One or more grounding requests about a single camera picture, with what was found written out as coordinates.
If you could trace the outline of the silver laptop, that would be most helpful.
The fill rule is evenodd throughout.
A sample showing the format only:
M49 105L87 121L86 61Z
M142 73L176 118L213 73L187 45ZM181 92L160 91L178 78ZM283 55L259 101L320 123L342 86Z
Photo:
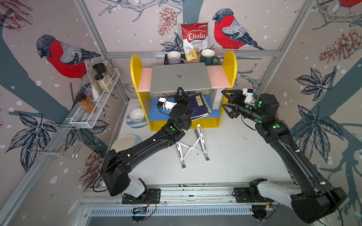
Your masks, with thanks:
M204 63L161 65L152 68L151 93L211 89L211 82Z

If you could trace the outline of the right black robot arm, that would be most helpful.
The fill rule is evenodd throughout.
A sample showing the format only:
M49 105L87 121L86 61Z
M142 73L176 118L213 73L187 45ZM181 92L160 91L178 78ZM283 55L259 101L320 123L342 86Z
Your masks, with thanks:
M228 103L222 104L227 115L233 119L241 116L255 122L258 134L281 157L294 176L300 190L289 189L266 179L256 179L249 184L250 193L256 197L269 198L289 208L305 223L314 223L339 209L347 194L341 187L334 187L302 154L286 124L277 119L280 106L271 94L259 96L255 105L245 102L241 90L223 90Z

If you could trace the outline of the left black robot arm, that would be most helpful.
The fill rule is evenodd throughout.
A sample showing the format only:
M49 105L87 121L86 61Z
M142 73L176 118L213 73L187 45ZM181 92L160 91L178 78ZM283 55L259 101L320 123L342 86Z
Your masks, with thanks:
M112 149L107 152L100 170L100 177L110 196L121 193L135 198L142 196L147 190L146 185L140 179L132 181L129 173L153 154L180 141L185 131L190 129L192 110L189 96L183 88L177 89L174 101L176 105L168 115L169 119L157 133L126 150L117 152Z

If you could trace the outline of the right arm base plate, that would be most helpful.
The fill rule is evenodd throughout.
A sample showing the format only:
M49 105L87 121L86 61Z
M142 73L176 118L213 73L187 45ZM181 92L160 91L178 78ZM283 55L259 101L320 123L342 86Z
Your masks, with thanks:
M248 187L236 187L232 192L237 203L273 203L273 199L264 198L258 194L251 193Z

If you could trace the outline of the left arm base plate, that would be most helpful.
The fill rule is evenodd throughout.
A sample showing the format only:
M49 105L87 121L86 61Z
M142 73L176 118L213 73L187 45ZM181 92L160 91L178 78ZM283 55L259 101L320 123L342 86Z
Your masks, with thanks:
M161 189L147 189L138 198L135 198L128 194L124 194L122 204L148 204L149 202L159 204L160 197Z

